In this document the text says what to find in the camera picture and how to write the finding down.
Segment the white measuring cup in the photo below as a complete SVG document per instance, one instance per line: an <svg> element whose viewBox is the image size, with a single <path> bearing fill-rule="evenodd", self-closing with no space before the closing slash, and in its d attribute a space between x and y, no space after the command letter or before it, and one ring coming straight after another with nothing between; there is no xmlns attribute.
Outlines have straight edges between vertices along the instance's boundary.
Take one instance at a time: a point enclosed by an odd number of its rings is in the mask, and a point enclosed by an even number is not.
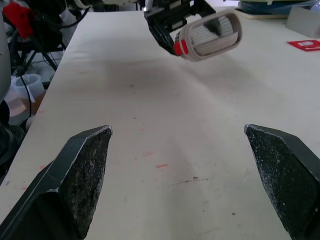
<svg viewBox="0 0 320 240"><path fill-rule="evenodd" d="M32 114L36 114L46 93L45 88L41 82L41 76L37 74L25 74L22 76L22 78L30 95L31 112ZM25 107L30 110L28 93L21 78L14 78L11 82L11 85L13 86L16 94L19 96Z"/></svg>

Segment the white table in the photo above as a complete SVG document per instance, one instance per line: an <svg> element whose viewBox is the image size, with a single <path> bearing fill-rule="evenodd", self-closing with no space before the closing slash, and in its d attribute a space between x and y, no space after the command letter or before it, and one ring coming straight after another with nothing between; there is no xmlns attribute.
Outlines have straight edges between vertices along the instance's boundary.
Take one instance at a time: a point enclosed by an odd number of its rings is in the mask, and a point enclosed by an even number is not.
<svg viewBox="0 0 320 240"><path fill-rule="evenodd" d="M157 45L142 12L89 13L0 187L0 220L69 137L111 125L86 239L289 240L244 125L319 156L320 52L288 45L306 37L283 20L241 21L238 48L192 63Z"/></svg>

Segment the vacuum filter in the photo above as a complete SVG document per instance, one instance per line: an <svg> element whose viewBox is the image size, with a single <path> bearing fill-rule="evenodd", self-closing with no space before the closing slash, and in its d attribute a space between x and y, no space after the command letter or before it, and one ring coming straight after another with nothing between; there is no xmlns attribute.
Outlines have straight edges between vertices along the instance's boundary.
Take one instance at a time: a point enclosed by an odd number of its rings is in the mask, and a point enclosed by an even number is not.
<svg viewBox="0 0 320 240"><path fill-rule="evenodd" d="M235 48L241 38L238 17L223 11L184 25L175 37L173 49L177 56L197 62Z"/></svg>

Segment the wire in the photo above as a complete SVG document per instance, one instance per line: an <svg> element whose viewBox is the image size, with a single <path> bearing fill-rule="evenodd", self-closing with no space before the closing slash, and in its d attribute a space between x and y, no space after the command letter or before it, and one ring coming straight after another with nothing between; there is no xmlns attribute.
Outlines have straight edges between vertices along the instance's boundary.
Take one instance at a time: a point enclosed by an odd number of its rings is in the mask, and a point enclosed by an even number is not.
<svg viewBox="0 0 320 240"><path fill-rule="evenodd" d="M77 21L75 21L74 23L69 24L69 25L56 24L56 23L48 20L48 18L46 18L40 11L35 10L35 9L32 9L32 10L33 10L37 15L39 15L43 20L45 20L48 24L51 24L51 25L53 25L53 26L55 26L55 27L58 27L58 28L61 28L61 29L67 29L67 28L71 28L71 27L77 25L78 23L80 23L80 22L82 21L82 19L84 19L84 17L85 17L85 16L87 15L87 13L89 12L89 9L90 9L90 7L88 7L88 8L84 11L84 13L81 15L81 17L80 17Z"/></svg>
<svg viewBox="0 0 320 240"><path fill-rule="evenodd" d="M56 62L56 60L55 60L54 56L52 56L52 53L51 53L51 52L49 52L49 54L50 54L50 56L52 57L52 61L54 62L54 64L56 65L56 67L58 67L58 64L57 64L57 62Z"/></svg>
<svg viewBox="0 0 320 240"><path fill-rule="evenodd" d="M15 51L15 48L16 48L16 42L17 42L17 38L18 38L18 30L16 29L12 35L12 38L11 38L11 45L10 45L10 56L14 56L13 53ZM15 70L16 72L18 73L24 87L25 87L25 90L26 90L26 94L28 95L28 100L29 100L29 117L31 117L31 114L32 114L32 106L31 106L31 98L30 98L30 94L29 94L29 90L27 88L27 85L25 83L25 80L23 79L23 77L21 76L21 73L19 72L18 68L17 68L17 63L16 61L13 59L12 60L13 64L14 64L14 67L15 67Z"/></svg>
<svg viewBox="0 0 320 240"><path fill-rule="evenodd" d="M27 85L26 85L26 83L25 83L25 80L23 79L23 77L21 76L21 74L19 73L19 70L17 69L17 67L15 67L15 69L16 69L16 71L17 71L17 73L18 73L18 75L19 75L19 77L20 77L20 79L21 79L21 81L22 81L22 83L23 83L23 85L24 85L24 87L25 87L25 90L26 90L26 93L28 94L28 100L29 100L29 117L31 117L31 114L32 114L32 105L31 105L31 98L30 98L30 94L29 94L29 90L28 90L28 88L27 88Z"/></svg>

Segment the red tab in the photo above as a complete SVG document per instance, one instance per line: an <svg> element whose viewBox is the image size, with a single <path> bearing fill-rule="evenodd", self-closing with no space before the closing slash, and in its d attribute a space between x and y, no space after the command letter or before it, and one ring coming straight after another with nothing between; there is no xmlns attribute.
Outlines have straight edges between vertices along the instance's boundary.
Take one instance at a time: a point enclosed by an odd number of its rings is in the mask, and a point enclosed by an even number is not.
<svg viewBox="0 0 320 240"><path fill-rule="evenodd" d="M173 50L177 56L183 55L182 49L180 47L180 42L177 41L173 44Z"/></svg>
<svg viewBox="0 0 320 240"><path fill-rule="evenodd" d="M185 54L188 54L189 51L188 51L188 48L187 48L186 41L184 39L181 40L181 44L182 44L182 47L183 47L183 50L184 50Z"/></svg>
<svg viewBox="0 0 320 240"><path fill-rule="evenodd" d="M288 41L287 43L305 52L320 51L320 41L317 40Z"/></svg>
<svg viewBox="0 0 320 240"><path fill-rule="evenodd" d="M181 40L181 44L182 44L182 47L183 47L183 51L185 52L185 54L188 54L189 53L189 50L187 48L187 44L186 44L186 41L184 39ZM182 49L180 47L180 43L177 41L173 44L173 50L175 52L175 54L177 56L181 56L183 55L184 53L182 52Z"/></svg>

